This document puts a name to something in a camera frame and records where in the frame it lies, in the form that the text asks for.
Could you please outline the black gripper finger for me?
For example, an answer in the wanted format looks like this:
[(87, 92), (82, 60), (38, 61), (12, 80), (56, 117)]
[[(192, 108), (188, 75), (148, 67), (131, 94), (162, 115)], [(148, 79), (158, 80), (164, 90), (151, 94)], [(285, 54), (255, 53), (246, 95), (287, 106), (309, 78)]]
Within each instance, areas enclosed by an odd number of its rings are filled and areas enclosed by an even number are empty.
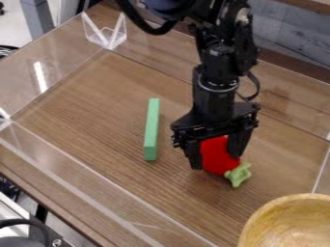
[(253, 129), (247, 128), (229, 135), (227, 152), (234, 159), (238, 159), (247, 147)]
[(194, 170), (202, 169), (202, 153), (201, 153), (201, 142), (190, 140), (187, 142), (186, 156), (190, 160), (190, 165)]

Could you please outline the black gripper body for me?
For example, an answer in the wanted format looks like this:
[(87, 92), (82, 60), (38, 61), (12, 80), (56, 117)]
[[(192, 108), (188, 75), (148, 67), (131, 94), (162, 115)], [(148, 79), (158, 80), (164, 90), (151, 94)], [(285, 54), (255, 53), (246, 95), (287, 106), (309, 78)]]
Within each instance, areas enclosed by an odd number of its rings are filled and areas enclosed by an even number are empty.
[(187, 142), (199, 142), (229, 136), (238, 131), (258, 126), (261, 104), (235, 101), (238, 84), (222, 89), (206, 86), (201, 81), (192, 86), (192, 108), (170, 126), (171, 142), (176, 148), (186, 149)]

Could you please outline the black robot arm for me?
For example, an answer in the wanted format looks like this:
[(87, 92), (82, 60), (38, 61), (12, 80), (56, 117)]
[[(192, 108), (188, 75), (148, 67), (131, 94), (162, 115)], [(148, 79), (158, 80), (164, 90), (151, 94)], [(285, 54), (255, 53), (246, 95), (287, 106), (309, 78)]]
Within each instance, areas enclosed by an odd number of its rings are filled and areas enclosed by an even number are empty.
[(147, 9), (164, 20), (155, 28), (130, 0), (115, 0), (135, 26), (160, 36), (178, 22), (190, 20), (201, 61), (192, 70), (192, 108), (172, 124), (172, 145), (182, 149), (191, 168), (206, 168), (202, 144), (227, 139), (225, 152), (241, 158), (254, 129), (261, 104), (255, 96), (238, 92), (239, 79), (261, 82), (251, 69), (259, 50), (253, 34), (253, 13), (247, 0), (144, 0)]

